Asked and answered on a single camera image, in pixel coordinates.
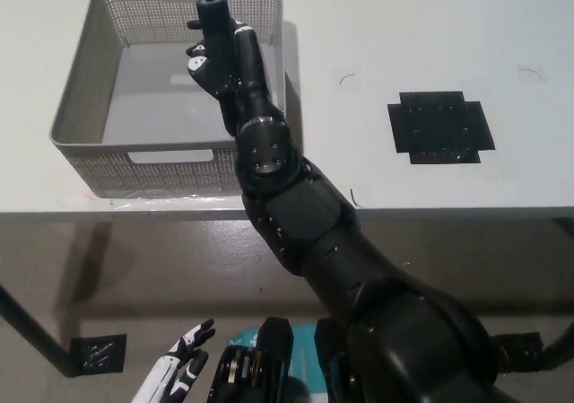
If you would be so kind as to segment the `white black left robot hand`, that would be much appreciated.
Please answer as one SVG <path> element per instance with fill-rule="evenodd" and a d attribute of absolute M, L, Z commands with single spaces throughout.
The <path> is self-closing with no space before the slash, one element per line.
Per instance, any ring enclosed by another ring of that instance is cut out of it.
<path fill-rule="evenodd" d="M 208 361 L 201 345 L 214 336 L 213 324 L 206 320 L 182 335 L 157 359 L 131 402 L 183 402 Z"/>

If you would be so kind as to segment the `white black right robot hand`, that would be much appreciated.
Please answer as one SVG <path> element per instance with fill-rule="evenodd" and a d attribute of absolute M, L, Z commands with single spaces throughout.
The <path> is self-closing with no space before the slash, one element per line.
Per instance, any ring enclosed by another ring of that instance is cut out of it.
<path fill-rule="evenodd" d="M 234 27 L 231 58 L 239 69 L 236 74 L 210 61 L 208 47 L 203 40 L 188 48 L 186 54 L 189 75 L 220 103 L 225 129 L 235 137 L 252 118 L 283 120 L 284 116 L 273 104 L 255 30 L 242 22 L 233 21 L 231 24 Z"/>

